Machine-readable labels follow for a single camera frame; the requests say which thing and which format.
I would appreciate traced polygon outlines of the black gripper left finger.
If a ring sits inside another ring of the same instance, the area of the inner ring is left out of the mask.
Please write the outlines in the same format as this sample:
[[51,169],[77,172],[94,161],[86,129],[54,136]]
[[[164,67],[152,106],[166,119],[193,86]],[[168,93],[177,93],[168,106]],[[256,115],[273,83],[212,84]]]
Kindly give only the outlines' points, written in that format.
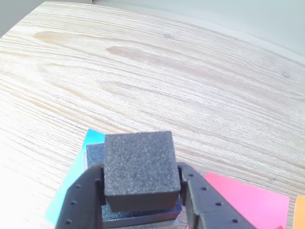
[[84,171],[68,188],[56,224],[57,229],[102,229],[104,194],[103,164]]

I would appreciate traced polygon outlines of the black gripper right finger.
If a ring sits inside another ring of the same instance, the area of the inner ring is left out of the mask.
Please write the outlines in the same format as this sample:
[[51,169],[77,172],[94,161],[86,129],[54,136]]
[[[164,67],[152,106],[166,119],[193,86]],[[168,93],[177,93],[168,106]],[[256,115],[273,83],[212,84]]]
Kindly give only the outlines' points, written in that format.
[[254,229],[210,183],[186,163],[177,163],[187,225],[190,229]]

